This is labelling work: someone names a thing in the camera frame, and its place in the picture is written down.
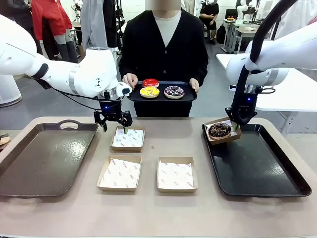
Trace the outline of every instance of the sneaker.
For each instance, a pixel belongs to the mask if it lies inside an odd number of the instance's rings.
[[[210,39],[210,40],[209,40],[209,44],[215,45],[216,43],[214,42],[213,39]]]

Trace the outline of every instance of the red jacket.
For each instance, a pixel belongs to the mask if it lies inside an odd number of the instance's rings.
[[[32,18],[34,33],[37,40],[42,37],[42,20],[46,18],[54,36],[66,33],[66,29],[71,29],[72,24],[65,10],[60,4],[60,0],[32,0]]]

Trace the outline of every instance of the donut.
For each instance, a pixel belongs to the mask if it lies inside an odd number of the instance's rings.
[[[156,98],[159,96],[159,89],[156,87],[145,87],[140,90],[140,94],[144,98]]]
[[[142,82],[142,87],[158,87],[159,86],[159,82],[156,79],[145,79]]]
[[[231,127],[223,122],[213,124],[209,130],[209,137],[213,140],[219,140],[230,136]]]
[[[180,99],[184,97],[184,89],[178,87],[178,86],[169,86],[165,88],[164,94],[166,97],[170,99]]]

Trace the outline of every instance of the hand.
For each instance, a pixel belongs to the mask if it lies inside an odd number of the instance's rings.
[[[133,90],[134,90],[135,85],[137,85],[138,81],[139,81],[138,77],[132,73],[127,73],[122,79],[122,82],[130,85]]]
[[[199,91],[199,82],[196,79],[191,78],[189,80],[189,85],[192,86],[192,89],[194,89],[195,92]]]

